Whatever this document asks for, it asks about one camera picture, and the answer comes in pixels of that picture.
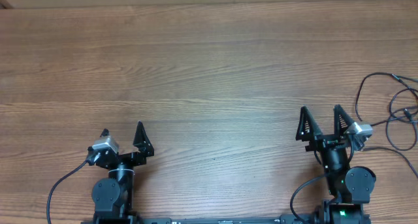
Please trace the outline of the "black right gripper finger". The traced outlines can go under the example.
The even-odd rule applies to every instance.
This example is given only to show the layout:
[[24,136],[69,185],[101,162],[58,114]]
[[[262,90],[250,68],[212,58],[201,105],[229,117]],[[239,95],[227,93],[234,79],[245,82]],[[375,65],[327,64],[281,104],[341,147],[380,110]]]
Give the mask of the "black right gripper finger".
[[342,136],[355,121],[345,112],[340,104],[334,106],[334,134]]
[[303,106],[300,109],[300,119],[295,140],[301,140],[303,142],[313,141],[322,134],[322,130],[314,120],[314,117],[311,115],[308,108]]

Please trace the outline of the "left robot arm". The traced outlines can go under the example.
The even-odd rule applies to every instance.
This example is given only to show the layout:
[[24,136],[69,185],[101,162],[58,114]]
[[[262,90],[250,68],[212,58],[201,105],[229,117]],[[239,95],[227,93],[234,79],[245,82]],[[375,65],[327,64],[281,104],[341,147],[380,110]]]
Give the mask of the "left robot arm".
[[139,214],[133,211],[134,168],[145,165],[148,157],[154,156],[144,125],[138,122],[133,139],[138,150],[119,153],[119,145],[104,129],[100,138],[88,148],[86,163],[108,171],[108,176],[99,180],[92,189],[95,203],[93,223],[142,223]]

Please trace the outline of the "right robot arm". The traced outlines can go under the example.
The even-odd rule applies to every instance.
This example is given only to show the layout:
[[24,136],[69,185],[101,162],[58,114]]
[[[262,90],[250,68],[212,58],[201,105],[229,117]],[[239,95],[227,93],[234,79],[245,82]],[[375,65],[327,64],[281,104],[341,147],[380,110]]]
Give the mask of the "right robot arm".
[[[296,140],[307,142],[307,152],[313,152],[324,174],[303,183],[292,194],[290,209],[294,223],[370,223],[363,205],[370,202],[376,175],[367,167],[352,167],[354,153],[364,148],[372,136],[371,125],[359,124],[340,106],[334,107],[334,132],[322,132],[307,107],[300,109]],[[330,200],[322,203],[310,215],[295,212],[296,195],[306,186],[326,179]]]

